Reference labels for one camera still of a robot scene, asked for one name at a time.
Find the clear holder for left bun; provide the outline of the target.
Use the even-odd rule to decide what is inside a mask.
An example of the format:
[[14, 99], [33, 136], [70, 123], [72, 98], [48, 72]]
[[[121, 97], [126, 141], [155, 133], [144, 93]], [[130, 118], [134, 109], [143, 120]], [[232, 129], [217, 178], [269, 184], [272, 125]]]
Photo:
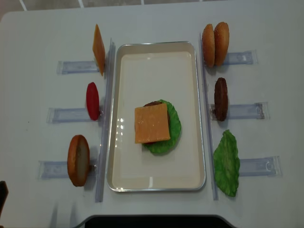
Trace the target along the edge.
[[39, 161], [38, 180], [69, 179], [66, 161]]

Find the sesame bun top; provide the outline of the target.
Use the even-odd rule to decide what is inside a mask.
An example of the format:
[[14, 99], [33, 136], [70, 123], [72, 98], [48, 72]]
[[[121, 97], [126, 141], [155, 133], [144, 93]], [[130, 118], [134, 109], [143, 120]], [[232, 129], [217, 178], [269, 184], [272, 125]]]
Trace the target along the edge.
[[229, 27], [225, 22], [220, 22], [214, 29], [215, 38], [215, 65], [224, 63], [229, 46]]

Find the orange cheese slice on stack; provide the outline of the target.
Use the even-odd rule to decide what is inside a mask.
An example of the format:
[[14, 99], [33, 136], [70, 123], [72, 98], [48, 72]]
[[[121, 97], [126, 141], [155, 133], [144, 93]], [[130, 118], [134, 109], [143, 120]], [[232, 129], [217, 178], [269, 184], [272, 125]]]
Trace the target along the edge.
[[137, 107], [134, 117], [135, 143], [155, 143], [171, 138], [165, 103]]

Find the upright bun half left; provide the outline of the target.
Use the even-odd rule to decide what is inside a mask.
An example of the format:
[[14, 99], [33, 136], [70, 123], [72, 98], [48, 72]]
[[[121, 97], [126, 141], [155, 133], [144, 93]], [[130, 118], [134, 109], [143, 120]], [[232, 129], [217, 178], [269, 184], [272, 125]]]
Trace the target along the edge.
[[69, 145], [67, 172], [76, 187], [85, 185], [90, 167], [90, 150], [83, 135], [75, 135]]

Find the clear holder for right buns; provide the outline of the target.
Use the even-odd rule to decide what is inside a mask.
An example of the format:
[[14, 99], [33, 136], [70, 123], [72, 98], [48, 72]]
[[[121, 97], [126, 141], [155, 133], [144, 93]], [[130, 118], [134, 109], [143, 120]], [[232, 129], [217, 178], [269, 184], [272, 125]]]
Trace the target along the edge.
[[257, 51], [228, 52], [223, 65], [254, 65], [258, 64]]

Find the white rectangular metal tray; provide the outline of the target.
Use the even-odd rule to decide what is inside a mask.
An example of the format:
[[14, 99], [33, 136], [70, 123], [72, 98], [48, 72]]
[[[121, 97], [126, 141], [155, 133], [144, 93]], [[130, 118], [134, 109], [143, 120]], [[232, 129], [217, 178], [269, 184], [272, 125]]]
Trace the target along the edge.
[[[181, 123], [177, 142], [162, 154], [135, 143], [135, 108], [158, 100], [173, 105]], [[199, 190], [206, 174], [195, 47], [187, 41], [119, 47], [108, 126], [111, 190]]]

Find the clear holder for cheese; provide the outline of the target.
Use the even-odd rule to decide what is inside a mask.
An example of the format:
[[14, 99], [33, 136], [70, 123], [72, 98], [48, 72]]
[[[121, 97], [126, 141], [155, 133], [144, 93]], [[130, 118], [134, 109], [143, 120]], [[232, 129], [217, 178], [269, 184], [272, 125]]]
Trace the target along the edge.
[[58, 61], [57, 74], [97, 73], [99, 67], [95, 61]]

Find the upright orange cheese slice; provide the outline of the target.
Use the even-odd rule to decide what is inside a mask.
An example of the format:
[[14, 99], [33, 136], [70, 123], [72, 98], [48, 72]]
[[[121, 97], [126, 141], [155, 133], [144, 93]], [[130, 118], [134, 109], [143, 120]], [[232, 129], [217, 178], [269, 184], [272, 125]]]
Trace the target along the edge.
[[97, 24], [95, 25], [92, 50], [95, 56], [96, 63], [99, 67], [99, 71], [101, 75], [103, 75], [105, 70], [105, 47]]

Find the upright bun bottom right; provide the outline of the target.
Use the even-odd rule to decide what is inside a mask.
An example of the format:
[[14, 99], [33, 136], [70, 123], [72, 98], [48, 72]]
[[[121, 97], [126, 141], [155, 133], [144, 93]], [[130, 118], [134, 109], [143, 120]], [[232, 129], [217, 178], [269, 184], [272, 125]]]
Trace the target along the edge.
[[207, 67], [215, 63], [215, 38], [212, 24], [207, 24], [202, 33], [203, 58]]

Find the green lettuce leaf on tray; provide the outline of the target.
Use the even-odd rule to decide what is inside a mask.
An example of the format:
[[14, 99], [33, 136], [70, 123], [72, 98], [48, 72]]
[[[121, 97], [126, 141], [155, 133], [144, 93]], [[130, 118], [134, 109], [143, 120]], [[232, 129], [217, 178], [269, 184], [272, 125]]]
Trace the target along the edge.
[[181, 122], [174, 105], [162, 99], [158, 101], [167, 105], [168, 125], [171, 138], [167, 141], [143, 143], [142, 146], [152, 154], [161, 156], [170, 153], [177, 145], [181, 135]]

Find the clear holder for tomato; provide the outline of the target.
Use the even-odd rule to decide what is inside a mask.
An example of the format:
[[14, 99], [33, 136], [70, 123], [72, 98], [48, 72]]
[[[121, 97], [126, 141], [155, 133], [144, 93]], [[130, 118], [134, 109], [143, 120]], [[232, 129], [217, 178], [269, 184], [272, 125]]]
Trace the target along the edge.
[[86, 108], [49, 108], [46, 120], [49, 124], [92, 121]]

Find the long clear rail right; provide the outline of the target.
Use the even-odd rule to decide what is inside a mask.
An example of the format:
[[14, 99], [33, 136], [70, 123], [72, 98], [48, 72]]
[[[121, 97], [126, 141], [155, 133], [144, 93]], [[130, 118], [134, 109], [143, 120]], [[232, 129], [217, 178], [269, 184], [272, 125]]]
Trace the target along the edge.
[[205, 119], [206, 119], [206, 131], [207, 131], [207, 142], [208, 142], [208, 151], [209, 151], [209, 166], [210, 166], [210, 176], [211, 176], [211, 185], [212, 185], [212, 195], [213, 200], [218, 200], [218, 188], [215, 181], [215, 171], [214, 171], [214, 162], [213, 162], [213, 141], [212, 141], [212, 128], [211, 128], [211, 117], [209, 112], [209, 101], [208, 101], [208, 83], [206, 81], [206, 67], [203, 57], [203, 44], [202, 44], [202, 32], [199, 35], [199, 45], [200, 45], [200, 68], [202, 75], [202, 87], [203, 87], [203, 96], [205, 104]]

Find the black base at table edge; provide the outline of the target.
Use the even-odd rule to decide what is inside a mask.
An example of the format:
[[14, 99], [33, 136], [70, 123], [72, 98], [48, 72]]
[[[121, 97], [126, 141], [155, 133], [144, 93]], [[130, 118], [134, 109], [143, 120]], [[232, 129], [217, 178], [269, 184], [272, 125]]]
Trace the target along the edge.
[[132, 215], [95, 216], [80, 228], [232, 228], [219, 216], [199, 215]]

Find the clear holder for patty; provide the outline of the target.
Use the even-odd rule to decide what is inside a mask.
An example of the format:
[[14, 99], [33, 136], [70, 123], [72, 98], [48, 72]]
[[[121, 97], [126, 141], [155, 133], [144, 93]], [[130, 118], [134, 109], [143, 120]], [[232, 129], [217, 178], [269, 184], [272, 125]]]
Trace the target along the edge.
[[228, 106], [226, 120], [269, 119], [268, 102], [232, 104]]

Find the long clear rail left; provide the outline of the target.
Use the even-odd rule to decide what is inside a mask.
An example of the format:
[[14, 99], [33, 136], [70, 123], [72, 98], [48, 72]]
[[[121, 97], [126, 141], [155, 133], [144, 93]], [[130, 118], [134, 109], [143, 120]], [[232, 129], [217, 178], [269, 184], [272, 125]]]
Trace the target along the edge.
[[103, 201], [105, 173], [106, 173], [106, 158], [109, 149], [109, 134], [112, 123], [112, 94], [113, 94], [113, 81], [114, 81], [114, 64], [115, 64], [115, 43], [111, 39], [110, 47], [106, 59], [106, 92], [104, 100], [104, 110], [102, 117], [102, 135], [101, 146], [98, 157], [97, 166], [97, 179], [95, 190], [95, 202], [100, 203]]

